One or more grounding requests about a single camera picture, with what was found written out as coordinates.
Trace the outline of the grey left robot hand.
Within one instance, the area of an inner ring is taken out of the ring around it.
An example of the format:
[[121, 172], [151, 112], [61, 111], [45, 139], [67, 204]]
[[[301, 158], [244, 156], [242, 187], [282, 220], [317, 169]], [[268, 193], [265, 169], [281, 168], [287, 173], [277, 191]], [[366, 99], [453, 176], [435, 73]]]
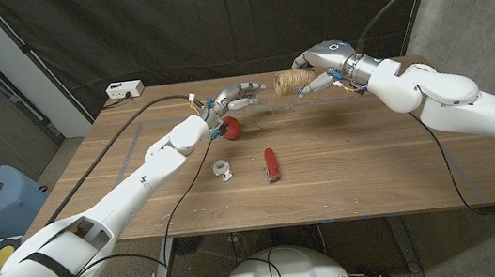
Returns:
[[248, 106], [260, 105], [265, 100], [257, 94], [267, 87], [259, 83], [236, 83], [222, 89], [220, 93], [202, 109], [200, 117], [211, 130], [218, 129], [223, 123], [222, 117], [230, 111], [238, 111]]

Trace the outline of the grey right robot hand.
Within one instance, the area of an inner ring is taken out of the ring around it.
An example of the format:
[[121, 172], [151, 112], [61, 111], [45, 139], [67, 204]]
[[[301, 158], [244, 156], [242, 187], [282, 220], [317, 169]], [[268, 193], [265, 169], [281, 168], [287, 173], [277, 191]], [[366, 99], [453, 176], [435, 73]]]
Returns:
[[367, 85], [371, 74], [382, 61], [366, 54], [358, 54], [355, 48], [344, 41], [326, 40], [304, 51], [294, 59], [293, 69], [308, 67], [325, 68], [317, 78], [299, 90], [300, 97], [322, 91], [331, 85], [341, 84], [346, 79]]

